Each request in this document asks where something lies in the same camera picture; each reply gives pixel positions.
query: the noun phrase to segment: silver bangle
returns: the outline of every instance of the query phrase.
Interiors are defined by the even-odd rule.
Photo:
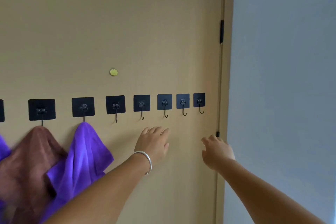
[[[136,151],[136,152],[134,152],[133,154],[136,154],[136,153],[140,153],[140,154],[142,154],[142,155],[145,155],[146,158],[148,159],[148,161],[149,161],[149,171],[145,174],[145,175],[148,175],[148,174],[152,171],[152,162],[151,162],[150,157],[149,157],[148,154],[145,153],[144,151]]]

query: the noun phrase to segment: wall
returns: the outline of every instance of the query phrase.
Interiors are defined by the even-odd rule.
[[[334,223],[336,0],[234,2],[228,141],[248,170]],[[229,186],[224,215],[252,223]]]

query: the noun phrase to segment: door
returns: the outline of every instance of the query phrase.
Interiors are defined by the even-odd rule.
[[[86,118],[115,161],[132,154],[143,128],[171,128],[170,151],[136,187],[119,224],[212,223],[215,173],[202,162],[201,137],[216,132],[222,0],[0,0],[0,133],[14,146],[39,121],[29,99],[55,99],[56,119],[44,122],[68,148],[82,118],[71,101],[94,97]],[[119,74],[112,77],[111,68]],[[193,107],[193,94],[206,106]],[[176,108],[176,94],[190,108]],[[150,111],[133,112],[133,95],[150,94]],[[157,95],[172,94],[173,109],[157,110]],[[106,96],[125,95],[126,113],[107,115]]]

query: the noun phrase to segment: yellow dot sticker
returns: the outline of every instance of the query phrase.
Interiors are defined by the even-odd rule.
[[[110,74],[111,74],[112,76],[116,76],[116,75],[118,75],[118,71],[117,71],[116,69],[111,69],[111,70],[110,70]]]

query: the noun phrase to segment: right hand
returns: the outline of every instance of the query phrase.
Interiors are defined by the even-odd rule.
[[[155,166],[163,160],[168,152],[167,143],[170,134],[169,128],[153,127],[145,128],[136,143],[134,152],[143,151],[148,154],[152,165]]]
[[[202,151],[203,161],[210,169],[217,171],[221,159],[235,160],[231,146],[221,138],[211,135],[209,138],[202,138],[202,143],[205,145],[205,150]]]

